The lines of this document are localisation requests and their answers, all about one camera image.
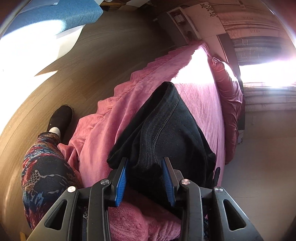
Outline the black slipper shoe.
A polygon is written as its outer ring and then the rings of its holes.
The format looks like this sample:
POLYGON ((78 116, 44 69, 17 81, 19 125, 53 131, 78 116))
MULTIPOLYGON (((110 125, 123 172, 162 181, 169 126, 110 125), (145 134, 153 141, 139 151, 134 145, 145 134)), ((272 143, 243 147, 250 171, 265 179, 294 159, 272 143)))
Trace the black slipper shoe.
POLYGON ((69 105, 60 106, 51 116, 47 132, 57 134, 63 140, 65 133, 73 119, 74 109, 69 105))

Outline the white bedside shelf unit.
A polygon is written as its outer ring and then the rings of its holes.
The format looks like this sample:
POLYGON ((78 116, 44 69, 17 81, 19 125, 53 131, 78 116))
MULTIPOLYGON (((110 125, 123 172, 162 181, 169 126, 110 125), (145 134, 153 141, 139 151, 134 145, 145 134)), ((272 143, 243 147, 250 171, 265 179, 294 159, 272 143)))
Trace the white bedside shelf unit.
POLYGON ((195 27, 191 18, 181 7, 174 8, 167 12, 173 23, 176 25, 180 34, 187 44, 202 40, 202 37, 195 27))

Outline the dark headboard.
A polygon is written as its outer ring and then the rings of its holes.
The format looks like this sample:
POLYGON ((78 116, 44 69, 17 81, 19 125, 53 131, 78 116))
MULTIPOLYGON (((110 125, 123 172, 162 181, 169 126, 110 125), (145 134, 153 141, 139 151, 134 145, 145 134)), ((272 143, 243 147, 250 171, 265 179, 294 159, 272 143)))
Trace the dark headboard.
POLYGON ((226 60, 229 66, 232 68, 232 71, 239 82, 240 89, 243 92, 243 82, 241 80, 240 68, 239 68, 239 64, 238 64, 236 52, 233 47, 232 40, 230 39, 230 36, 228 33, 217 35, 217 38, 223 49, 226 60))

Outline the black pants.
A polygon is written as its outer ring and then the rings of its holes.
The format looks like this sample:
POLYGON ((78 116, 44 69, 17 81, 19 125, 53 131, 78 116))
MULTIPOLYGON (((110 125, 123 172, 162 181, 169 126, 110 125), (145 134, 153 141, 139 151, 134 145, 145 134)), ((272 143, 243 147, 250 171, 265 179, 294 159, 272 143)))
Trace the black pants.
POLYGON ((127 185, 178 218, 165 191, 162 160, 200 187, 212 186, 216 155, 171 82, 163 82, 121 133, 107 158, 116 169, 128 159, 127 185))

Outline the pink bed blanket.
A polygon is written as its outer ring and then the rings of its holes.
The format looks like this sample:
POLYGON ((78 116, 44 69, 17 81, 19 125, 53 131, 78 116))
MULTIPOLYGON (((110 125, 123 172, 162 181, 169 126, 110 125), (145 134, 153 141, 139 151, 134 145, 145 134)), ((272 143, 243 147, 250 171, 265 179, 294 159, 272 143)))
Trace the pink bed blanket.
MULTIPOLYGON (((112 147, 165 81, 175 85, 216 155, 216 165, 224 166, 224 119, 209 57, 205 43, 170 51, 132 73, 129 81, 115 87, 112 97, 98 102, 96 113, 78 121, 69 144, 58 147, 84 187, 109 175, 107 157, 112 147)), ((109 210, 109 217, 113 240, 174 240, 180 235, 180 220, 139 194, 126 192, 122 204, 109 210)))

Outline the floral white headboard panel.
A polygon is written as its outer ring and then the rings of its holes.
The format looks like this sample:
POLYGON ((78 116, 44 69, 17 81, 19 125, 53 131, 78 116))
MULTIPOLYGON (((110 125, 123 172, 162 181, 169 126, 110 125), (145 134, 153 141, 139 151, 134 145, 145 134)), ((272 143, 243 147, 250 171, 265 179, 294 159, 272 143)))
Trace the floral white headboard panel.
POLYGON ((223 61, 228 61, 218 35, 225 34, 226 31, 210 3, 204 2, 190 6, 185 9, 185 13, 190 17, 197 31, 206 42, 211 55, 218 55, 223 61))

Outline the person's patterned trouser leg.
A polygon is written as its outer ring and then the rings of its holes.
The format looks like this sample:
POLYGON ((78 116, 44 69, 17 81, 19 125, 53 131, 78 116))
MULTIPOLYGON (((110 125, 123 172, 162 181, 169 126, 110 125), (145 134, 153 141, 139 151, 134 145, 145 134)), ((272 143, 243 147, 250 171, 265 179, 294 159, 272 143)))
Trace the person's patterned trouser leg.
POLYGON ((76 173, 58 149, 60 141, 55 133, 41 133, 23 159, 22 199, 32 230, 68 187, 82 187, 76 173))

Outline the patterned window curtain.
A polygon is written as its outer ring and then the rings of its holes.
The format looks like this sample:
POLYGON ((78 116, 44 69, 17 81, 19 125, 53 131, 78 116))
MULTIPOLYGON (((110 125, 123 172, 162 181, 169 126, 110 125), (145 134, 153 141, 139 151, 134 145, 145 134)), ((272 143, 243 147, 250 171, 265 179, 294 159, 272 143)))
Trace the patterned window curtain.
POLYGON ((217 15, 232 41, 240 66, 295 57, 291 39, 272 14, 232 9, 217 15))

